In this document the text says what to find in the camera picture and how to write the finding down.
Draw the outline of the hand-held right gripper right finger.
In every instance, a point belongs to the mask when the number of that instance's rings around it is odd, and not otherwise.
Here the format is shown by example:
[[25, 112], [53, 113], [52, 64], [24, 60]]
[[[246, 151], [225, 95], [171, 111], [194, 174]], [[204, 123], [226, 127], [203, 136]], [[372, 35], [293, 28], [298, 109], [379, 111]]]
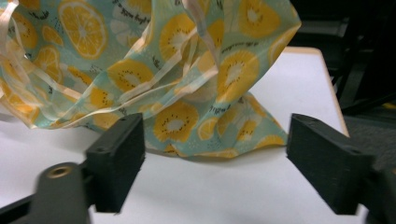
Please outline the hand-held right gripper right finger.
[[357, 211], [374, 157], [319, 119], [293, 114], [287, 157], [337, 215]]

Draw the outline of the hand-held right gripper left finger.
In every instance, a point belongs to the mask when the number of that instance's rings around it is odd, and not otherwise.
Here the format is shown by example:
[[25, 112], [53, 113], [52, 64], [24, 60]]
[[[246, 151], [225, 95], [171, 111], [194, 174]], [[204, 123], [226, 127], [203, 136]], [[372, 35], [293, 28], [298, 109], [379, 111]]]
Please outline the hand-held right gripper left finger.
[[145, 160], [141, 114], [118, 119], [86, 151], [97, 212], [119, 213]]

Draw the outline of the citrus print fabric bag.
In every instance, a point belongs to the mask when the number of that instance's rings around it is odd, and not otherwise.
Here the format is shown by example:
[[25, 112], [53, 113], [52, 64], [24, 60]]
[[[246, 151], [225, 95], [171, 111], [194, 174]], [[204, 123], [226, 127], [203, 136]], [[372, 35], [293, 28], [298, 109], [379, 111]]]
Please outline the citrus print fabric bag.
[[300, 24], [290, 0], [0, 0], [0, 105], [40, 129], [139, 113], [179, 157], [282, 146], [251, 88]]

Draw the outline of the black metal stand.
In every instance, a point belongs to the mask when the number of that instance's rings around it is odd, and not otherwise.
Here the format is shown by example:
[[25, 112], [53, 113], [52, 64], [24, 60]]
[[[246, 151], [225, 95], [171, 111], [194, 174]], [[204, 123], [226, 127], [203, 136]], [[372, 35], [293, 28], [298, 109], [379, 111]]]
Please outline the black metal stand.
[[345, 114], [396, 101], [396, 21], [387, 21], [373, 51], [352, 66], [339, 91]]

